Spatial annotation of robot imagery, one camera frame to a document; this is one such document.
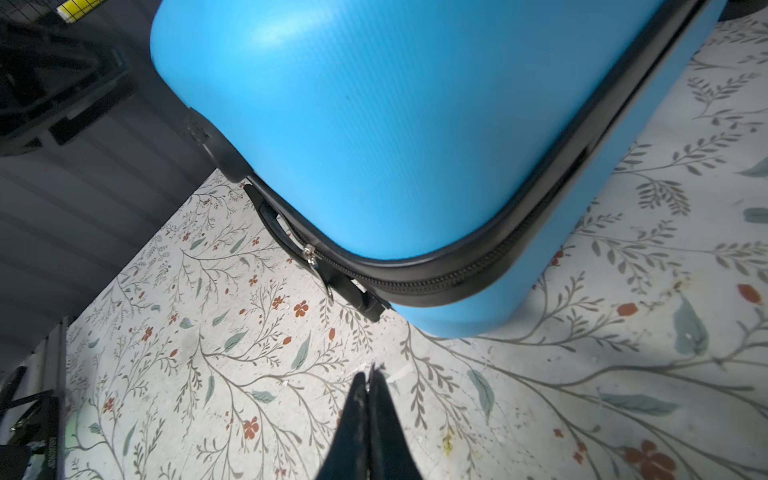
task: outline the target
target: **suitcase handle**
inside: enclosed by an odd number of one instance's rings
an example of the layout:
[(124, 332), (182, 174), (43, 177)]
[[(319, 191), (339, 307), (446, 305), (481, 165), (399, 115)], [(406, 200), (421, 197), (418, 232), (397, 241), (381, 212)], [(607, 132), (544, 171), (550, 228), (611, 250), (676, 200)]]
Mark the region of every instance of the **suitcase handle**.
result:
[(277, 211), (268, 201), (266, 201), (261, 192), (259, 192), (252, 184), (245, 184), (243, 190), (245, 190), (248, 198), (250, 198), (250, 201), (256, 208), (256, 213), (261, 219), (264, 228), (270, 233), (270, 236), (275, 242), (280, 245), (280, 248), (288, 253), (288, 255), (300, 266), (310, 272), (315, 272), (326, 288), (333, 288), (347, 301), (347, 303), (354, 307), (365, 318), (372, 322), (379, 321), (385, 307), (376, 296), (369, 291), (362, 291), (352, 282), (352, 279), (344, 273), (339, 272), (336, 268), (322, 259), (316, 259), (315, 266), (310, 266), (309, 262), (307, 262), (303, 256), (303, 250), (291, 240), (285, 230), (280, 226), (280, 223), (277, 221)]

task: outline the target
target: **hard-shell suitcase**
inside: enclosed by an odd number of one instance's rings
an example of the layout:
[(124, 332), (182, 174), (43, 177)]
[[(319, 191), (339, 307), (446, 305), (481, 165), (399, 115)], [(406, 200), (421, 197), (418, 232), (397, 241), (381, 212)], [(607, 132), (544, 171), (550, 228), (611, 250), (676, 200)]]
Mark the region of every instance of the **hard-shell suitcase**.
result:
[(329, 296), (470, 336), (510, 318), (725, 2), (164, 0), (151, 52)]

